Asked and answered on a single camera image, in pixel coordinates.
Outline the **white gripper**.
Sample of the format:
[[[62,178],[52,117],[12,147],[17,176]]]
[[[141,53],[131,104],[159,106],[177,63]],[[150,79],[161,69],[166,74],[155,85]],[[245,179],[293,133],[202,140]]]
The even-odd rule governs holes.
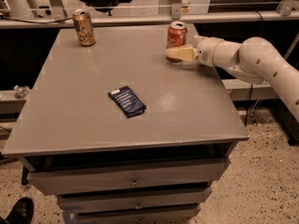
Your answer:
[[[175,47],[167,49],[166,57],[177,61],[194,61],[198,59],[200,64],[213,66],[213,55],[216,47],[222,42],[221,38],[196,36],[194,44],[187,44],[186,47]]]

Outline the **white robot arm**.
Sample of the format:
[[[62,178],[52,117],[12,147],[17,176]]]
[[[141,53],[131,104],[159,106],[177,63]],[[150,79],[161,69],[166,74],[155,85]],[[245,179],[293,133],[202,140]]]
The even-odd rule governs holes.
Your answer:
[[[251,37],[243,43],[217,37],[197,36],[196,46],[169,48],[167,58],[216,66],[231,76],[248,83],[266,81],[283,104],[299,120],[299,71],[261,37]]]

